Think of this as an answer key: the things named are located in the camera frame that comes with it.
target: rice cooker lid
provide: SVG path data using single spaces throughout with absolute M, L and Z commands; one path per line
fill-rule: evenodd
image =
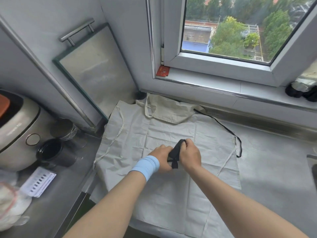
M 0 119 L 0 153 L 13 144 L 34 122 L 40 107 L 29 98 L 0 89 L 10 99 L 8 110 Z

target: blue wrist support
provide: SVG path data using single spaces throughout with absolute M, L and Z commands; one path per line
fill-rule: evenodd
M 146 181 L 149 180 L 151 175 L 159 170 L 159 161 L 152 155 L 148 155 L 142 159 L 140 159 L 137 164 L 131 169 L 131 171 L 141 172 Z

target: window frame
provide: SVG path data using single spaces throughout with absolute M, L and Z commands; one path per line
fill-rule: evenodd
M 317 58 L 317 5 L 270 64 L 181 52 L 186 0 L 164 0 L 164 65 L 215 76 L 285 86 Z

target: right hand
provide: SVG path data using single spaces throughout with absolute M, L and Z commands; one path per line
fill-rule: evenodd
M 201 167 L 200 151 L 191 139 L 186 139 L 186 143 L 182 143 L 179 159 L 187 172 L 193 168 Z

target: stainless steel handle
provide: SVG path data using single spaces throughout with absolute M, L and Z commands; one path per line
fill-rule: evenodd
M 67 33 L 66 35 L 60 36 L 59 37 L 59 41 L 64 42 L 66 40 L 69 41 L 70 45 L 75 46 L 75 43 L 73 42 L 73 40 L 71 39 L 71 36 L 73 36 L 74 34 L 76 34 L 77 32 L 81 31 L 82 29 L 84 29 L 85 27 L 89 27 L 90 31 L 93 33 L 93 27 L 91 26 L 91 24 L 94 22 L 95 20 L 93 18 L 88 19 L 87 21 L 85 21 L 83 24 L 81 24 L 80 26 L 78 26 L 75 30 Z

